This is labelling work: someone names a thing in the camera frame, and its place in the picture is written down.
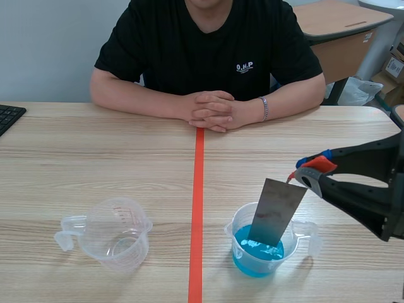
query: empty measuring cup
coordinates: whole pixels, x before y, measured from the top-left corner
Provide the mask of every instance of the empty measuring cup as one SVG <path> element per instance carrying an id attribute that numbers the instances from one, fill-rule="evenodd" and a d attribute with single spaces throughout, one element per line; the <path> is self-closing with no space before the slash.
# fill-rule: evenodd
<path id="1" fill-rule="evenodd" d="M 245 274 L 250 276 L 262 277 L 273 273 L 284 261 L 290 258 L 302 239 L 309 239 L 309 255 L 317 256 L 321 250 L 322 241 L 317 235 L 317 225 L 312 222 L 300 222 L 291 220 L 286 231 L 283 233 L 281 242 L 278 247 L 265 246 L 254 241 L 247 241 L 249 246 L 254 247 L 261 245 L 266 252 L 276 252 L 276 259 L 260 259 L 249 254 L 237 241 L 237 232 L 243 228 L 249 228 L 253 222 L 254 214 L 258 203 L 249 203 L 241 207 L 235 213 L 233 220 L 226 225 L 225 233 L 232 238 L 232 252 L 235 265 Z"/>
<path id="2" fill-rule="evenodd" d="M 128 198 L 114 198 L 93 207 L 86 215 L 66 217 L 55 240 L 64 251 L 81 249 L 106 267 L 123 273 L 134 271 L 149 250 L 147 233 L 152 222 L 141 206 Z"/>

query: measuring cup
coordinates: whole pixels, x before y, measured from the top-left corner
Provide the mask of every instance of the measuring cup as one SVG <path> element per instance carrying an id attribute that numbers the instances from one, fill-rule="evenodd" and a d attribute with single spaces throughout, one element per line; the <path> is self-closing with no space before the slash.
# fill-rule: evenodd
<path id="1" fill-rule="evenodd" d="M 63 251 L 74 248 L 73 236 L 88 256 L 122 273 L 134 271 L 149 250 L 147 233 L 152 222 L 141 206 L 128 198 L 114 198 L 92 208 L 86 215 L 66 217 L 54 236 Z"/>
<path id="2" fill-rule="evenodd" d="M 241 207 L 233 216 L 233 220 L 226 225 L 225 233 L 232 238 L 232 252 L 235 265 L 245 274 L 256 277 L 267 276 L 273 273 L 284 261 L 290 258 L 302 239 L 309 239 L 309 255 L 315 257 L 322 246 L 321 238 L 317 235 L 317 225 L 312 222 L 291 220 L 281 241 L 284 255 L 282 259 L 267 261 L 251 256 L 246 252 L 235 238 L 235 234 L 246 225 L 253 222 L 258 203 L 249 203 Z"/>

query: hand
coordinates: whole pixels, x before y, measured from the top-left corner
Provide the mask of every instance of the hand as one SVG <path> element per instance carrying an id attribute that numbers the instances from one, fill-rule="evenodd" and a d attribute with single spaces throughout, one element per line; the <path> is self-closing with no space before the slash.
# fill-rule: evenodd
<path id="1" fill-rule="evenodd" d="M 232 106 L 232 117 L 225 123 L 217 121 L 216 117 L 207 117 L 203 120 L 189 121 L 190 125 L 198 128 L 209 128 L 213 131 L 225 133 L 226 130 L 236 129 L 247 124 L 262 121 L 264 105 L 261 99 L 251 101 L 225 101 L 225 104 Z"/>
<path id="2" fill-rule="evenodd" d="M 183 96 L 183 119 L 189 122 L 204 121 L 205 119 L 209 122 L 205 128 L 225 132 L 225 128 L 218 124 L 224 125 L 232 121 L 233 101 L 234 97 L 223 91 L 192 93 Z"/>

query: wrist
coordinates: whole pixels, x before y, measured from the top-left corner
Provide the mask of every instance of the wrist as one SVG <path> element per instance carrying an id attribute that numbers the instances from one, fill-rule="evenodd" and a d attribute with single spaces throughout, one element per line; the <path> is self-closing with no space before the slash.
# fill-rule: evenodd
<path id="1" fill-rule="evenodd" d="M 184 121 L 192 120 L 191 110 L 189 108 L 190 100 L 186 96 L 176 95 L 172 101 L 172 117 Z"/>
<path id="2" fill-rule="evenodd" d="M 262 122 L 265 116 L 264 102 L 260 98 L 247 101 L 249 124 Z"/>

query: red tape line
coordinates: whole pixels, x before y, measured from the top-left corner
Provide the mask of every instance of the red tape line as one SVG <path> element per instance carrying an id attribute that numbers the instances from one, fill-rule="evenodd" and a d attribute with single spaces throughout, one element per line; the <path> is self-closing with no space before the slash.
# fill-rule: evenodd
<path id="1" fill-rule="evenodd" d="M 202 303 L 204 137 L 204 129 L 196 129 L 188 303 Z"/>

